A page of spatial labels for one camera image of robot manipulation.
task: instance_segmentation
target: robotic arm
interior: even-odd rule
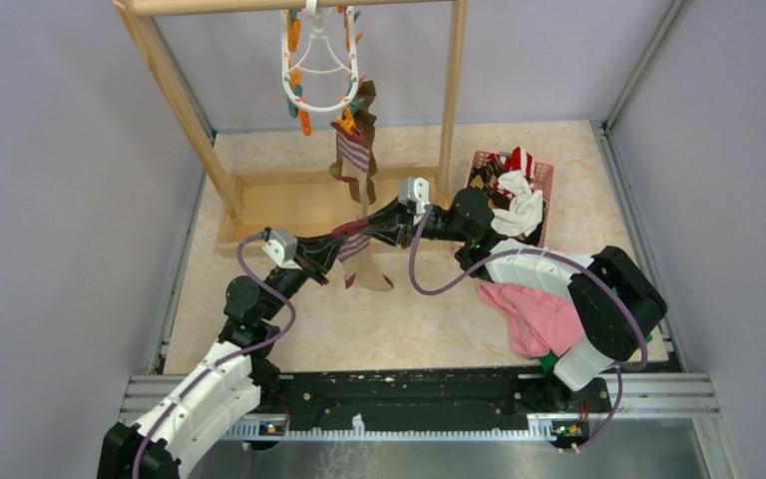
[[[638,348],[639,331],[629,327],[619,307],[587,274],[561,259],[581,264],[608,285],[635,319],[642,337],[664,317],[664,300],[620,248],[607,246],[587,255],[527,246],[491,228],[494,214],[479,190],[460,190],[445,210],[429,203],[429,189],[424,179],[405,179],[398,198],[389,205],[329,235],[303,239],[283,230],[266,230],[263,250],[276,267],[264,283],[286,298],[309,278],[327,283],[326,275],[339,250],[356,234],[399,247],[419,239],[460,242],[463,246],[455,258],[471,276],[539,288],[573,302],[585,336],[549,373],[569,394],[583,389],[615,362],[628,360]],[[529,254],[513,253],[523,246]],[[533,254],[533,249],[542,253]],[[509,253],[475,267],[504,251]],[[230,282],[225,296],[227,321],[209,353],[134,425],[117,423],[110,429],[102,447],[98,479],[137,477],[133,474],[135,464],[143,479],[189,477],[209,447],[239,417],[261,402],[272,404],[278,399],[280,371],[266,356],[280,334],[268,321],[283,302],[245,275]],[[265,342],[267,346],[257,348]]]

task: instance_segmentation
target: white fabric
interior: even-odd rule
[[[492,220],[493,230],[508,237],[528,236],[542,222],[542,190],[514,197],[510,202],[509,211],[492,211],[495,212],[495,218]]]
[[[530,183],[527,182],[527,177],[524,176],[524,172],[521,170],[506,172],[500,175],[498,177],[498,187],[501,193],[510,192],[515,196],[521,195],[529,198],[533,194]]]

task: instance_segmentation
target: beige marble surface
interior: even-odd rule
[[[386,168],[387,163],[435,163],[440,133],[438,126],[378,129],[374,148],[380,168]],[[549,246],[596,252],[614,244],[631,251],[588,122],[457,125],[452,183],[459,186],[464,181],[475,150],[510,151],[515,146],[557,166]],[[326,130],[318,130],[312,137],[300,132],[219,135],[215,149],[229,171],[327,169],[334,156],[333,136]],[[167,374],[189,373],[203,358],[224,324],[224,290],[241,274],[234,258],[215,250],[222,211],[218,193],[207,182]],[[311,281],[293,299],[298,318],[269,355],[275,365],[284,371],[310,371],[535,363],[512,353],[506,321],[479,302],[476,281],[468,278],[446,294],[422,296],[409,283],[404,251],[376,257],[383,272],[394,281],[394,289],[374,292],[354,286],[346,290],[337,264],[330,273],[330,284],[318,286]],[[272,267],[265,258],[253,258],[251,264],[262,274]],[[438,287],[460,272],[450,253],[419,253],[418,278],[425,287]],[[284,309],[274,323],[282,326],[287,320]],[[667,358],[658,331],[649,352],[651,360]]]

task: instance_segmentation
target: white wall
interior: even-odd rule
[[[458,121],[605,118],[669,4],[471,1]],[[360,11],[359,66],[377,84],[372,110],[380,124],[441,123],[451,6]],[[344,30],[334,20],[334,49],[341,53]],[[288,116],[280,84],[277,12],[171,17],[159,23],[215,128],[299,128]],[[299,50],[306,44],[303,26],[301,33]],[[303,85],[305,96],[325,106],[344,94],[347,81],[340,78],[326,88],[307,76]],[[313,121],[326,123],[330,117]]]
[[[0,478],[95,477],[199,174],[109,1],[0,1]]]
[[[766,478],[766,2],[693,2],[617,140],[684,353]]]

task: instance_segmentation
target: pink towel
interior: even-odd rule
[[[585,334],[574,305],[559,296],[491,282],[479,284],[477,294],[507,317],[513,350],[522,356],[562,356]]]

